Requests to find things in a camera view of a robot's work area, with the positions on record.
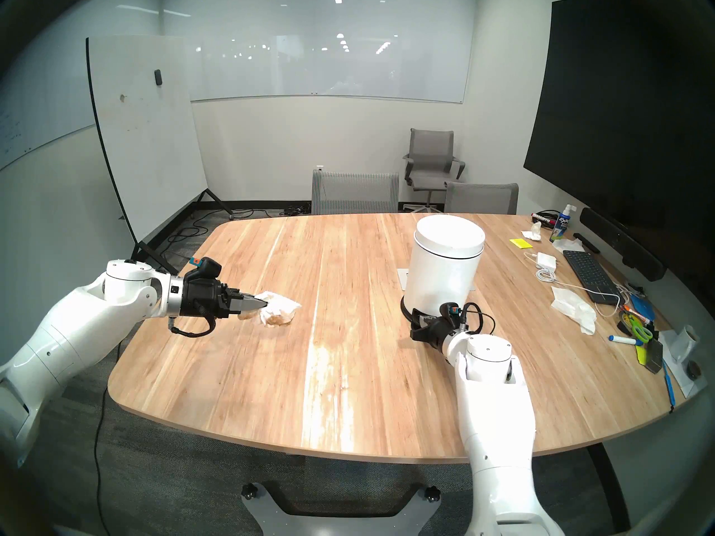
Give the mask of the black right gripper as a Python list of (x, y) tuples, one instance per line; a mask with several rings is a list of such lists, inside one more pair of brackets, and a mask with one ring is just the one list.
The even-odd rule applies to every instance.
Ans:
[(444, 342), (456, 333), (456, 328), (457, 324), (451, 316), (417, 315), (416, 327), (410, 327), (410, 338), (415, 342), (427, 343), (438, 352), (443, 352)]

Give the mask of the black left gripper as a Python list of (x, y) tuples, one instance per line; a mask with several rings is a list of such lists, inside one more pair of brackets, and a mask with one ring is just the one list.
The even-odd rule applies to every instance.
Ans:
[(230, 315), (253, 313), (268, 303), (215, 278), (183, 277), (182, 316), (225, 319)]

